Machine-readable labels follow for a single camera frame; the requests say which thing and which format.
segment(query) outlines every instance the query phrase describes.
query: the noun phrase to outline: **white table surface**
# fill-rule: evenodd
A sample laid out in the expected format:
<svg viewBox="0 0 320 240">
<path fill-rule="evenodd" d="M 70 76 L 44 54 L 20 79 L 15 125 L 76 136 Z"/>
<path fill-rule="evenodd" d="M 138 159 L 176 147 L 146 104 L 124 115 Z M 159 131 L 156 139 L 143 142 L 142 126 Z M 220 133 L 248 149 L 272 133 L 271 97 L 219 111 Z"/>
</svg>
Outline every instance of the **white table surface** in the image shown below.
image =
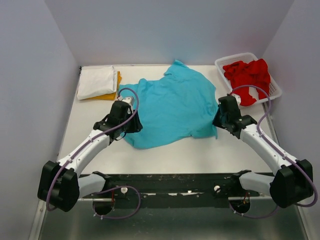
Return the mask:
<svg viewBox="0 0 320 240">
<path fill-rule="evenodd" d="M 135 84 L 141 78 L 158 80 L 163 77 L 168 65 L 114 66 L 121 72 L 121 84 Z M 223 97 L 227 87 L 214 65 L 191 65 L 216 87 L 215 97 Z M 75 97 L 59 157 L 74 150 L 91 132 L 95 122 L 109 113 L 113 101 L 83 100 Z M 264 114 L 261 104 L 241 110 L 257 121 Z M 266 120 L 262 129 L 271 137 Z M 183 173 L 236 173 L 244 169 L 253 172 L 271 172 L 265 162 L 249 146 L 218 128 L 215 137 L 194 139 L 187 137 L 169 145 L 151 149 L 135 149 L 125 140 L 113 142 L 101 151 L 82 172 L 99 171 L 104 174 L 183 174 Z"/>
</svg>

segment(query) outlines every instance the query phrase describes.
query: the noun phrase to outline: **white laundry basket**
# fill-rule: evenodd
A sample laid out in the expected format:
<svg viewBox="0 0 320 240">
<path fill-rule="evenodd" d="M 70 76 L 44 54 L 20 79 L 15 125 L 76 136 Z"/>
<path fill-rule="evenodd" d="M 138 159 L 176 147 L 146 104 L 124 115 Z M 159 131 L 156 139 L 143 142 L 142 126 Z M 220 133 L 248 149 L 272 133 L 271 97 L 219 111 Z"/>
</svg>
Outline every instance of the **white laundry basket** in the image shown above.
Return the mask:
<svg viewBox="0 0 320 240">
<path fill-rule="evenodd" d="M 214 62 L 214 65 L 217 67 L 219 73 L 221 74 L 221 77 L 223 78 L 226 85 L 230 89 L 230 92 L 232 90 L 232 87 L 231 87 L 230 81 L 224 75 L 225 70 L 223 70 L 223 66 L 232 64 L 237 61 L 243 61 L 244 63 L 248 64 L 253 60 L 256 61 L 258 60 L 258 58 L 253 53 L 246 52 L 246 53 L 239 53 L 231 56 L 225 56 L 217 59 Z M 280 87 L 278 86 L 278 84 L 276 83 L 276 81 L 271 75 L 270 75 L 270 78 L 271 78 L 271 83 L 269 85 L 269 96 L 270 96 L 270 99 L 273 100 L 281 96 L 282 90 L 280 89 Z M 257 90 L 253 87 L 251 87 L 249 93 L 257 100 L 254 104 L 260 104 L 268 101 L 267 98 L 259 99 Z"/>
</svg>

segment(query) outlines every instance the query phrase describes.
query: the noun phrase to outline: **red cloth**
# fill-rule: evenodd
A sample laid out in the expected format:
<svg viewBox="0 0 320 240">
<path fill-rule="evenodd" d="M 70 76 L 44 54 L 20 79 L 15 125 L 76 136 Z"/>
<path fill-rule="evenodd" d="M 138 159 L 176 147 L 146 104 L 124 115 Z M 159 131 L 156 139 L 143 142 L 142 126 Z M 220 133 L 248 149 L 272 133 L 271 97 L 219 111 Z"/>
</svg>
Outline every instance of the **red cloth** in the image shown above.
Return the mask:
<svg viewBox="0 0 320 240">
<path fill-rule="evenodd" d="M 223 70 L 225 70 L 224 76 L 230 81 L 233 89 L 242 85 L 254 85 L 263 89 L 269 95 L 271 79 L 265 60 L 259 59 L 249 63 L 236 61 L 230 65 L 223 66 Z M 263 92 L 260 90 L 257 90 L 257 92 L 259 99 L 266 98 Z M 249 87 L 237 89 L 233 93 L 241 97 L 241 106 L 250 106 L 257 101 L 249 94 Z"/>
</svg>

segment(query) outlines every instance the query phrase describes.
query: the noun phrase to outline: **gray floor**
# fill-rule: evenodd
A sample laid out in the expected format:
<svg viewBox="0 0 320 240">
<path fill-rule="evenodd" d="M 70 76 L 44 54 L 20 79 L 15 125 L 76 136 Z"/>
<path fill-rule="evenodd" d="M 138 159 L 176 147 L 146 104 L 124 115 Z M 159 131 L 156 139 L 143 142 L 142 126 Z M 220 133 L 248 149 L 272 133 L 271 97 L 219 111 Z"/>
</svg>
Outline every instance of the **gray floor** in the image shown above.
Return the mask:
<svg viewBox="0 0 320 240">
<path fill-rule="evenodd" d="M 262 215 L 275 207 L 271 200 L 252 200 L 250 213 Z M 126 214 L 116 210 L 114 214 Z M 304 240 L 298 209 L 281 209 L 273 217 L 247 219 L 230 209 L 141 209 L 125 220 L 93 217 L 90 201 L 79 201 L 70 212 L 47 212 L 41 240 Z"/>
</svg>

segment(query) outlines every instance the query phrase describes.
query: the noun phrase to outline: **white wall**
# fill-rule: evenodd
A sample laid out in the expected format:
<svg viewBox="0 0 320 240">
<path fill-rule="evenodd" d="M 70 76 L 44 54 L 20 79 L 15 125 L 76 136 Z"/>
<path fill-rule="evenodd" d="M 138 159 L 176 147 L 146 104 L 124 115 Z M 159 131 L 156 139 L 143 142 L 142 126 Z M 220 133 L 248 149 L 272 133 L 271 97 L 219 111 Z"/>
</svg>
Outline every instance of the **white wall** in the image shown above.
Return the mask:
<svg viewBox="0 0 320 240">
<path fill-rule="evenodd" d="M 43 0 L 2 0 L 0 33 L 0 239 L 26 240 L 79 68 Z"/>
<path fill-rule="evenodd" d="M 45 0 L 81 65 L 261 57 L 294 0 Z"/>
<path fill-rule="evenodd" d="M 295 0 L 263 54 L 283 90 L 272 117 L 280 145 L 313 164 L 320 188 L 320 1 Z M 320 203 L 310 209 L 319 225 Z"/>
</svg>

